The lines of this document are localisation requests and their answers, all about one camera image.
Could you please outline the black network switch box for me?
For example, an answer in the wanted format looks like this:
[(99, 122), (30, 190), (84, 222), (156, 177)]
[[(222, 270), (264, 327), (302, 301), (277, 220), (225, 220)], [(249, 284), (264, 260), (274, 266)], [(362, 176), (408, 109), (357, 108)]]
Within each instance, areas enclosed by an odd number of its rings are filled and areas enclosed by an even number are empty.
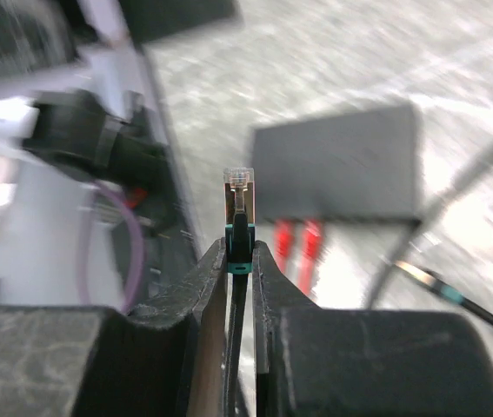
[(411, 103), (256, 129), (257, 220), (416, 220), (418, 136)]

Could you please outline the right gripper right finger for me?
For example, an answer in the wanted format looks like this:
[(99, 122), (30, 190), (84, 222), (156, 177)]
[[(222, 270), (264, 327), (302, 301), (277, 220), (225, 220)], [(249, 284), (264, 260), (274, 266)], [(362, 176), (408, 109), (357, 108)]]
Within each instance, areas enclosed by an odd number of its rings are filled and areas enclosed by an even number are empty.
[(451, 312), (328, 309), (253, 254), (261, 416), (493, 416), (493, 363)]

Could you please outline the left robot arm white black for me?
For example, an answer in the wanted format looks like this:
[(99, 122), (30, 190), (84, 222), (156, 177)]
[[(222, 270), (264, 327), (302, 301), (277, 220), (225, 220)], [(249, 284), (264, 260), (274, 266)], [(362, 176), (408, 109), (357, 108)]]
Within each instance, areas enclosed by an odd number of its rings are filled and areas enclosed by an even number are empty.
[(233, 1), (0, 1), (0, 305), (155, 295), (196, 260), (148, 43)]

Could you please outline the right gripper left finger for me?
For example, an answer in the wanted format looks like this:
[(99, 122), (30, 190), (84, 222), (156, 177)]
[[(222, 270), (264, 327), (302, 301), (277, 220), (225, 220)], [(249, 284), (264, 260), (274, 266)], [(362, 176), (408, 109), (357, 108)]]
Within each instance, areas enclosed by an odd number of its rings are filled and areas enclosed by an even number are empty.
[(131, 316), (0, 307), (0, 416), (217, 416), (225, 244)]

